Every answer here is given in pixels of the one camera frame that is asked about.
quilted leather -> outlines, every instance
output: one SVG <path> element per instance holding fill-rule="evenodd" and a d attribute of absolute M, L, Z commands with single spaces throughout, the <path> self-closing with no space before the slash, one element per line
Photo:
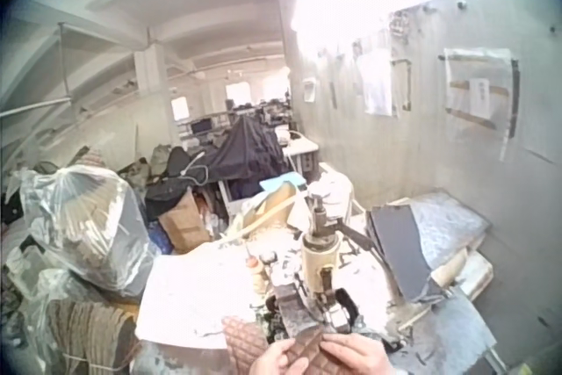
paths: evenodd
<path fill-rule="evenodd" d="M 231 316 L 222 320 L 222 327 L 234 373 L 248 374 L 254 361 L 268 348 L 265 334 L 256 323 Z"/>
<path fill-rule="evenodd" d="M 311 327 L 297 335 L 295 344 L 287 351 L 289 364 L 292 364 L 300 357 L 307 357 L 310 364 L 305 371 L 306 375 L 351 374 L 351 371 L 342 362 L 325 353 L 320 348 L 321 338 L 321 327 Z"/>

blue object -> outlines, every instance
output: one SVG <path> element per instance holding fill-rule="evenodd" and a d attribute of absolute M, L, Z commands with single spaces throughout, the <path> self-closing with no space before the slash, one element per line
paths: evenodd
<path fill-rule="evenodd" d="M 289 182 L 297 189 L 303 184 L 306 184 L 305 178 L 303 178 L 300 173 L 290 171 L 289 173 L 285 173 L 279 177 L 263 180 L 260 182 L 260 186 L 262 186 L 262 189 L 266 192 L 275 192 L 284 182 Z"/>
<path fill-rule="evenodd" d="M 162 227 L 159 221 L 151 221 L 148 223 L 148 237 L 163 255 L 169 255 L 174 250 L 166 230 L 164 230 L 164 227 Z"/>

ceiling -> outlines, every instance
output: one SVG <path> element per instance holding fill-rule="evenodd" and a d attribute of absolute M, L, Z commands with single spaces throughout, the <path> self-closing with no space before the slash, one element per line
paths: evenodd
<path fill-rule="evenodd" d="M 90 112 L 111 106 L 113 90 L 134 78 L 133 53 L 148 37 L 165 46 L 169 76 L 283 53 L 277 0 L 15 0 L 0 43 L 2 111 L 66 95 L 59 22 L 73 105 Z M 60 130 L 71 111 L 2 119 L 2 147 Z"/>

white column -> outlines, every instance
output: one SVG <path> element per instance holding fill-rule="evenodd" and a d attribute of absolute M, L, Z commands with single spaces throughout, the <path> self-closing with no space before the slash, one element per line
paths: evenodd
<path fill-rule="evenodd" d="M 168 75 L 164 60 L 164 47 L 151 44 L 146 50 L 134 53 L 134 69 L 141 97 L 158 96 L 160 101 L 149 102 L 150 124 L 154 131 L 167 131 L 172 146 L 181 145 L 169 93 Z"/>

